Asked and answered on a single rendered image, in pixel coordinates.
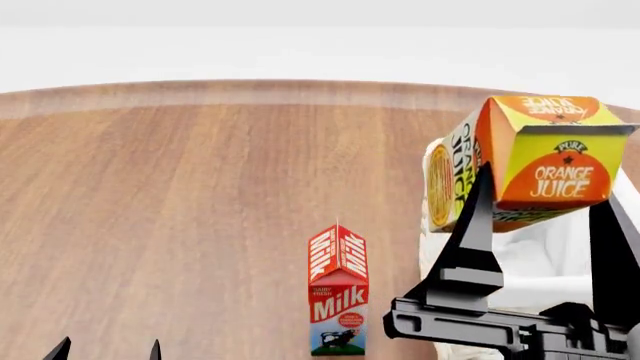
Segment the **orange juice carton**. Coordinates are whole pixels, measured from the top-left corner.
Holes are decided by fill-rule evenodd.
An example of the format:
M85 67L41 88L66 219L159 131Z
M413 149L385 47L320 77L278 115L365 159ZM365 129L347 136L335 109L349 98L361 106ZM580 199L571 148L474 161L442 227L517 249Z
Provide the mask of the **orange juice carton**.
M491 96L427 147L422 229L453 230L484 164L493 174L497 233L601 203L639 129L592 97Z

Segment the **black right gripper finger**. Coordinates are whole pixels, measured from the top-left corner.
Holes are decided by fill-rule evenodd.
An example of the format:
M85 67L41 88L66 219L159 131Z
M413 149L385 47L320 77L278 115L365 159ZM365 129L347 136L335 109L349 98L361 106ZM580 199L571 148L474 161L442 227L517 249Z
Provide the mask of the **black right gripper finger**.
M589 209L592 298L603 323L640 323L640 231L612 196Z
M405 294L406 299L445 311L488 311L488 296L504 286L492 250L493 200L491 164L485 163L444 248L427 277Z

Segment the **red milk carton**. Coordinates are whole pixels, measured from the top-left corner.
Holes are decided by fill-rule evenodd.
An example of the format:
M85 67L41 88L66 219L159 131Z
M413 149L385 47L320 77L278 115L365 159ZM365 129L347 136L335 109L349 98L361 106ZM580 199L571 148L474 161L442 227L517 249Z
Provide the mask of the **red milk carton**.
M308 242L308 302L312 356L363 356L369 304L367 245L332 224Z

